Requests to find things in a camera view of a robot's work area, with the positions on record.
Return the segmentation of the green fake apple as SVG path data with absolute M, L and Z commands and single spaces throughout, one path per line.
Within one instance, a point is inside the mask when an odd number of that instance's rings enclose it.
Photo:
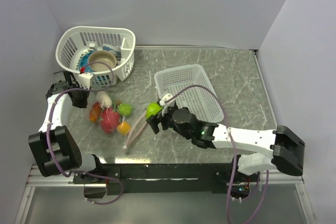
M 152 115 L 157 115 L 163 109 L 157 102 L 152 102 L 148 105 L 146 110 L 146 119 L 149 119 Z

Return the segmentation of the white perforated rectangular basket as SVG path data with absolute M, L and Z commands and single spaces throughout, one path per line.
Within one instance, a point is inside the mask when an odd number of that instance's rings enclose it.
M 182 89 L 191 87 L 175 99 L 177 106 L 187 107 L 202 121 L 223 121 L 223 110 L 216 101 L 217 95 L 201 65 L 183 65 L 161 70 L 154 75 L 154 81 L 159 96 L 165 93 L 176 95 Z

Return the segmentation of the clear zip top bag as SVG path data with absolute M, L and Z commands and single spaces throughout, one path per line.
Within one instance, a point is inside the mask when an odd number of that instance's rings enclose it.
M 99 97 L 89 110 L 89 121 L 100 126 L 107 135 L 117 133 L 124 138 L 122 149 L 128 152 L 133 142 L 146 128 L 145 113 L 132 124 L 128 119 L 133 114 L 133 106 L 120 100 L 114 102 L 109 96 Z

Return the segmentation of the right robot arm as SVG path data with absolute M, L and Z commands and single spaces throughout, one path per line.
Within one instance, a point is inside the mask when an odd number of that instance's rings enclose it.
M 165 108 L 157 103 L 148 106 L 145 116 L 155 134 L 172 129 L 200 148 L 250 151 L 249 155 L 237 156 L 229 169 L 235 181 L 273 169 L 289 176 L 303 174 L 305 143 L 284 125 L 275 130 L 237 129 L 198 120 L 186 107 Z

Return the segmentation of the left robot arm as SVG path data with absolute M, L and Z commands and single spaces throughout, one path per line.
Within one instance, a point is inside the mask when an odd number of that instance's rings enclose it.
M 67 128 L 69 112 L 88 105 L 91 89 L 91 73 L 75 76 L 69 71 L 54 73 L 55 83 L 46 93 L 48 103 L 44 122 L 37 133 L 28 137 L 28 144 L 44 177 L 63 174 L 69 177 L 78 172 L 92 182 L 104 177 L 104 169 L 94 154 L 82 154 Z

